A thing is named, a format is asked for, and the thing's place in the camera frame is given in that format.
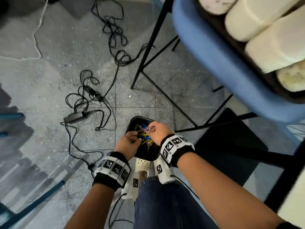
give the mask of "black plastic container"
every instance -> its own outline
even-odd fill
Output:
[[[130,120],[126,129],[126,133],[129,131],[134,131],[137,124],[141,125],[142,123],[144,123],[145,125],[148,126],[151,122],[153,122],[153,120],[148,119],[146,117],[135,116]],[[135,157],[147,161],[154,161],[158,158],[159,152],[160,152],[160,146],[153,143],[152,146],[150,146],[150,148],[147,149],[147,144],[145,143],[139,146],[137,153],[135,154]]]

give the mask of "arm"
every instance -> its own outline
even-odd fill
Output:
[[[137,132],[128,132],[115,148],[127,161],[133,158],[141,144],[136,135]],[[64,229],[104,228],[114,192],[105,184],[95,183]]]
[[[153,122],[149,135],[160,145],[173,134],[164,124]],[[183,154],[177,166],[220,229],[275,229],[284,222],[263,202],[193,152]]]

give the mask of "jeans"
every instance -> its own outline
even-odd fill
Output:
[[[180,182],[144,180],[135,201],[134,229],[219,229]]]

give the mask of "floor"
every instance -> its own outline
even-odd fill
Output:
[[[0,21],[0,56],[36,57],[31,34],[38,25],[43,0],[9,2],[9,12]],[[120,3],[125,17],[118,23],[128,38],[125,50],[135,57],[141,46],[148,42],[159,9],[149,2],[120,0]],[[90,172],[81,161],[69,157],[68,135],[59,123],[72,111],[67,107],[65,97],[77,91],[79,73],[83,69],[90,69],[101,81],[97,87],[101,93],[107,90],[114,77],[116,65],[109,53],[108,36],[102,33],[101,21],[91,14],[92,4],[93,0],[61,0],[48,6],[43,25],[36,34],[41,59],[0,59],[0,110],[25,114],[25,119],[2,120],[0,123],[0,131],[10,130],[9,137],[0,140],[1,203],[11,211],[19,212],[56,183],[67,180],[54,196],[14,228],[40,228],[41,225],[46,229],[63,228],[90,189]],[[113,3],[101,4],[100,12],[120,15]],[[169,15],[154,43],[156,49],[149,57],[174,36]],[[172,129],[192,126],[143,76],[139,77],[135,89],[130,89],[139,63],[138,59],[119,69],[115,85],[106,97],[114,113],[106,130],[95,131],[101,113],[77,123],[80,130],[75,143],[81,149],[104,153],[113,150],[124,135],[129,120],[136,115],[162,121]],[[203,124],[227,95],[225,90],[212,92],[220,84],[196,62],[182,43],[175,52],[164,51],[145,72],[197,124]],[[228,106],[237,112],[247,111],[238,100],[230,101]],[[101,107],[91,105],[90,110],[94,109]],[[105,106],[102,109],[109,114]],[[281,134],[274,123],[262,118],[246,123],[270,151],[292,154],[295,150],[295,144]],[[183,135],[196,142],[202,134],[204,130]],[[74,153],[89,161],[101,156],[101,153]],[[264,200],[280,173],[281,169],[260,164],[245,188]],[[132,200],[125,200],[115,209],[113,218],[133,220],[133,211]],[[132,225],[118,222],[114,228],[132,228]]]

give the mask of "black metal frame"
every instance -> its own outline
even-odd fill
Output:
[[[134,88],[135,86],[135,82],[137,81],[138,77],[139,77],[139,74],[142,73],[143,76],[145,78],[148,79],[148,81],[153,85],[155,86],[164,96],[166,99],[168,99],[168,101],[173,105],[175,106],[193,125],[194,125],[194,128],[186,128],[186,129],[181,129],[181,130],[176,130],[175,132],[187,132],[187,131],[194,131],[194,130],[199,130],[199,129],[203,129],[203,128],[209,128],[209,127],[213,127],[213,126],[218,126],[218,125],[223,125],[223,124],[227,124],[227,123],[231,123],[231,122],[235,122],[235,121],[240,121],[240,120],[245,120],[245,119],[249,119],[249,118],[254,118],[254,117],[257,117],[256,114],[254,114],[253,112],[251,113],[247,113],[247,114],[243,114],[243,115],[239,115],[237,116],[236,118],[234,119],[231,119],[229,121],[226,121],[226,122],[221,122],[221,123],[209,123],[214,117],[215,115],[223,108],[223,106],[226,105],[226,103],[231,99],[231,97],[233,95],[230,95],[220,106],[219,108],[215,111],[215,113],[206,121],[206,123],[204,125],[197,125],[164,91],[162,91],[162,89],[153,81],[151,80],[151,78],[149,78],[149,76],[144,73],[143,69],[145,67],[147,67],[147,65],[149,65],[156,57],[158,57],[166,48],[168,48],[174,41],[177,40],[176,44],[174,45],[172,51],[175,50],[175,48],[178,46],[179,42],[180,42],[180,39],[178,38],[178,36],[174,37],[168,44],[166,44],[158,53],[156,53],[156,55],[154,57],[152,57],[149,61],[146,61],[147,57],[148,57],[148,54],[153,46],[153,43],[158,35],[158,32],[163,24],[163,21],[167,15],[168,12],[171,12],[172,10],[172,6],[173,6],[173,1],[174,0],[165,0],[164,4],[163,4],[163,7],[161,9],[161,12],[160,12],[160,15],[159,15],[159,18],[156,22],[156,25],[155,25],[155,28],[152,32],[152,35],[150,37],[150,40],[148,42],[148,45],[147,45],[147,48],[144,52],[144,55],[143,55],[143,58],[141,60],[141,63],[139,65],[139,68],[137,70],[137,73],[135,75],[135,78],[132,82],[132,86],[131,86],[131,89]],[[216,92],[220,89],[222,89],[223,86],[219,87],[219,88],[216,88],[215,90],[213,90],[213,92]]]
[[[231,122],[236,122],[236,121],[240,121],[240,120],[257,117],[256,114],[254,114],[253,112],[250,112],[250,113],[236,116],[233,119],[230,119],[229,121],[210,123],[210,121],[215,117],[215,115],[222,109],[222,107],[233,96],[233,95],[230,95],[219,106],[219,108],[214,112],[214,114],[212,114],[212,116],[207,120],[207,122],[204,125],[198,126],[165,92],[162,91],[162,89],[153,80],[151,80],[151,78],[146,73],[144,73],[143,69],[147,65],[149,65],[156,57],[158,57],[158,55],[161,54],[166,48],[168,48],[174,41],[176,41],[176,39],[178,39],[178,40],[175,43],[172,51],[175,50],[175,48],[178,46],[178,44],[180,42],[180,39],[178,38],[178,36],[176,36],[168,44],[166,44],[154,57],[152,57],[148,62],[145,63],[167,13],[171,12],[171,10],[172,10],[173,1],[174,0],[165,0],[165,2],[163,4],[162,10],[161,10],[158,20],[156,22],[155,28],[154,28],[152,35],[150,37],[150,40],[148,42],[148,46],[145,50],[145,53],[143,55],[143,58],[141,60],[137,73],[135,75],[135,78],[132,82],[131,89],[134,88],[135,82],[137,81],[139,74],[142,73],[143,76],[145,78],[147,78],[148,81],[155,88],[157,88],[166,97],[166,99],[173,106],[175,106],[194,125],[194,128],[176,130],[175,132],[193,131],[193,130],[224,125],[224,124],[231,123]],[[223,88],[223,86],[216,88],[215,90],[213,90],[213,92],[216,92],[222,88]],[[288,195],[290,189],[293,187],[295,181],[297,180],[301,171],[305,167],[305,141],[303,141],[301,143],[301,145],[298,147],[298,149],[296,150],[294,155],[279,154],[279,153],[245,148],[245,147],[235,146],[232,144],[224,144],[224,143],[219,143],[219,142],[211,143],[211,144],[208,144],[207,146],[212,146],[213,149],[219,150],[220,152],[228,152],[230,154],[234,154],[234,155],[237,155],[237,156],[240,156],[243,158],[253,159],[253,160],[257,160],[259,162],[263,162],[266,164],[284,168],[282,175],[280,176],[280,178],[274,185],[274,187],[271,190],[271,192],[269,193],[267,199],[265,200],[265,204],[269,208],[271,208],[274,212],[277,212],[279,210],[280,206],[282,205],[286,196]]]

